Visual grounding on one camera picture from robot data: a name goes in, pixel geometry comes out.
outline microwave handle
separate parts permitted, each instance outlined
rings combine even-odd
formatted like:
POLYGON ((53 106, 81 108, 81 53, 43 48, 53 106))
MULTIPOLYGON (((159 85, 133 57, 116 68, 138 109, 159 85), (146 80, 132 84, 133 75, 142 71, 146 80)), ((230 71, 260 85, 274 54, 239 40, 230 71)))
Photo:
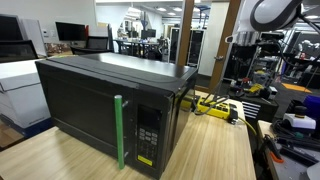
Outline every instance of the microwave handle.
POLYGON ((124 168, 124 149, 123 149, 123 120, 122 120, 122 96, 114 96, 115 114, 116 114, 116 130, 118 145, 118 163, 119 169, 124 168))

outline black microwave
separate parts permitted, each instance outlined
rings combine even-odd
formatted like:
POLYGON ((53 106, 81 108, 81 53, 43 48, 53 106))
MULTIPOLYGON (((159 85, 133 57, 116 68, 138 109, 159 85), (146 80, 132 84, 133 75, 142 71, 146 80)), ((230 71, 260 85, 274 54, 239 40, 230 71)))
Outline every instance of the black microwave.
POLYGON ((121 95, 125 164, 159 179, 188 120, 197 69, 103 53, 37 61, 54 124, 117 158, 121 95))

